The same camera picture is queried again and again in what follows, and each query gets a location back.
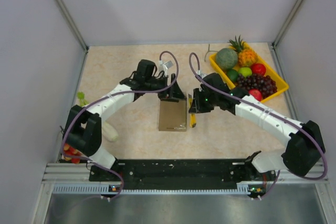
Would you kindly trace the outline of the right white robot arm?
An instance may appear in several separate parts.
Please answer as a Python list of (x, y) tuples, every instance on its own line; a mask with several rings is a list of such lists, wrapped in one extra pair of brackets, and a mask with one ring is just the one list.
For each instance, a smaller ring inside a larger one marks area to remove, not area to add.
[(201, 88), (195, 89), (196, 105), (191, 113), (208, 113), (219, 107), (231, 114), (247, 119), (274, 136), (283, 149), (256, 152), (251, 163), (245, 166), (245, 174), (252, 180), (271, 170), (288, 170), (292, 174), (310, 179), (307, 175), (318, 160), (326, 161), (320, 127), (309, 120), (302, 123), (288, 118), (263, 105), (242, 88), (229, 89), (217, 73), (194, 73)]

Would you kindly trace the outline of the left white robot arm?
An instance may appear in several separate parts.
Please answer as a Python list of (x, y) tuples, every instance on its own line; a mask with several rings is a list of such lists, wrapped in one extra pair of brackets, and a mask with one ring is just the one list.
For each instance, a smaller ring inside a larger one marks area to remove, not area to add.
[(114, 180), (119, 174), (115, 164), (117, 158), (102, 146), (102, 124), (127, 104), (136, 101), (146, 93), (156, 93), (163, 101), (177, 102), (186, 97), (177, 84), (179, 72), (167, 75), (167, 70), (178, 61), (153, 61), (142, 59), (133, 73), (121, 80), (108, 94), (85, 106), (71, 108), (63, 143), (83, 153), (84, 159), (101, 167), (101, 174), (107, 180)]

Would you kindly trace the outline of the brown cardboard express box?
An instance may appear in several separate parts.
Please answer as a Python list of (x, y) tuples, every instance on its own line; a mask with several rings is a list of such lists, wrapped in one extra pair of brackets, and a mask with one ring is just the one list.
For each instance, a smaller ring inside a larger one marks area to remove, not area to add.
[(160, 101), (158, 130), (164, 132), (186, 132), (186, 100)]

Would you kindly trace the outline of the yellow utility knife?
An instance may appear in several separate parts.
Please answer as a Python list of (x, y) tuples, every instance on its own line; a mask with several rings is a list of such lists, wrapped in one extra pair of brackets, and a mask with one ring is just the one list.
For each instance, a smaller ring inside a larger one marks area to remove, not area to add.
[[(191, 94), (188, 94), (188, 103), (189, 103), (189, 109), (192, 108), (193, 103), (193, 97)], [(190, 115), (190, 128), (196, 127), (196, 116), (194, 113), (189, 113)]]

